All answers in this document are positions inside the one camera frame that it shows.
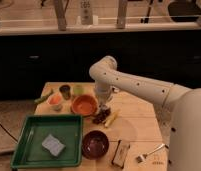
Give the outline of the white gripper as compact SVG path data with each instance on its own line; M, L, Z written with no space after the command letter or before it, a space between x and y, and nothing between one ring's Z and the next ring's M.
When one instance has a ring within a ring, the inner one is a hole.
M111 100L112 90L110 86L102 86L100 84L96 84L94 92L100 106L105 105L108 101Z

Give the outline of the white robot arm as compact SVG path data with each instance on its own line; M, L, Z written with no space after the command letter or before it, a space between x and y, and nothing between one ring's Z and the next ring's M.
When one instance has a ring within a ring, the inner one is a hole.
M117 61L105 56L89 69L100 105L112 87L158 104L172 114L167 171L201 171L201 88L131 75L117 70Z

